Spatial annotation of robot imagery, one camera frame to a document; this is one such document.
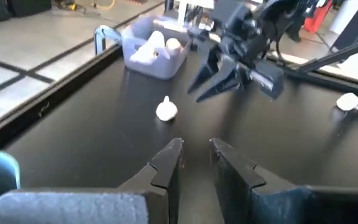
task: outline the black table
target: black table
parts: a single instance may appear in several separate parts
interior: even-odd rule
[[[199,62],[191,53],[170,81],[114,62],[6,149],[21,165],[22,186],[117,187],[181,137],[181,223],[222,223],[211,138],[294,184],[358,187],[358,113],[332,119],[342,93],[287,80],[276,101],[251,85],[197,104],[186,89]],[[155,115],[165,95],[178,107],[171,123]]]

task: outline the gray foam pad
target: gray foam pad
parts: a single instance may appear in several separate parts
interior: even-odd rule
[[[0,224],[146,224],[145,195],[89,190],[16,190],[0,197]]]

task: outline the gray plastic bin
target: gray plastic bin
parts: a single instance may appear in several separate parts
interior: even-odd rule
[[[153,23],[155,19],[158,21],[174,21],[172,18],[163,16],[140,17],[121,32],[124,63],[125,66],[131,70],[162,80],[168,80],[176,74],[182,63],[185,61],[190,51],[191,42],[186,33],[158,26]],[[165,41],[169,38],[178,39],[183,46],[183,50],[180,53],[170,54],[165,48],[155,49],[158,53],[157,58],[153,63],[148,65],[131,61],[131,56],[140,46],[146,43],[152,32],[155,30],[160,31],[164,35]]]

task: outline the red object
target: red object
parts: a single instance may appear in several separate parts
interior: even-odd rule
[[[317,8],[314,12],[313,18],[306,18],[305,20],[305,29],[312,34],[315,34],[320,28],[321,23],[323,23],[324,18],[326,17],[329,8],[333,4],[333,0],[329,0],[327,5],[321,8]]]

